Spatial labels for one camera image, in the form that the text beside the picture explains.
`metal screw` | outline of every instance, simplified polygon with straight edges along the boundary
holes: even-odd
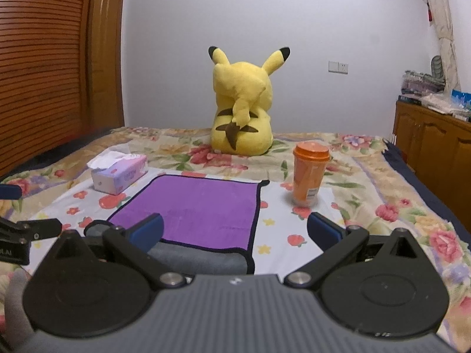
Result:
[[[118,231],[119,233],[121,233],[121,235],[124,235],[124,232],[126,232],[126,230],[124,229],[124,227],[120,226],[120,225],[114,225],[111,227],[113,230],[115,231]]]
[[[179,285],[185,280],[185,278],[182,275],[176,272],[163,273],[159,279],[163,284],[171,286],[171,287]]]
[[[361,227],[359,225],[349,225],[347,227],[347,234],[352,233],[353,231],[359,230]]]
[[[307,272],[296,271],[288,275],[288,281],[292,284],[304,285],[311,281],[312,277]]]

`wall socket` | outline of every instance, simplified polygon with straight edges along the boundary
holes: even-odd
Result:
[[[348,65],[348,63],[340,63],[340,62],[329,61],[329,72],[348,74],[349,73],[349,65]]]
[[[348,74],[349,73],[348,63],[340,63],[339,62],[339,73],[343,73],[343,74]]]

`pink tissue box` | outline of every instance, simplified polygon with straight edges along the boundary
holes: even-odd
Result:
[[[147,156],[122,159],[105,170],[92,170],[91,178],[97,191],[118,195],[147,172]]]

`plastic cup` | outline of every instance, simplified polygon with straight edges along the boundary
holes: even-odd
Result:
[[[300,207],[312,207],[330,160],[329,148],[306,141],[296,145],[294,154],[293,202]]]

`pikachu plush toy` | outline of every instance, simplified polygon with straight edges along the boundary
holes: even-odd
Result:
[[[273,142],[270,116],[273,91],[271,73],[284,64],[290,49],[275,51],[262,67],[248,62],[229,63],[214,46],[213,88],[218,111],[211,129],[211,146],[216,152],[245,156],[264,154]]]

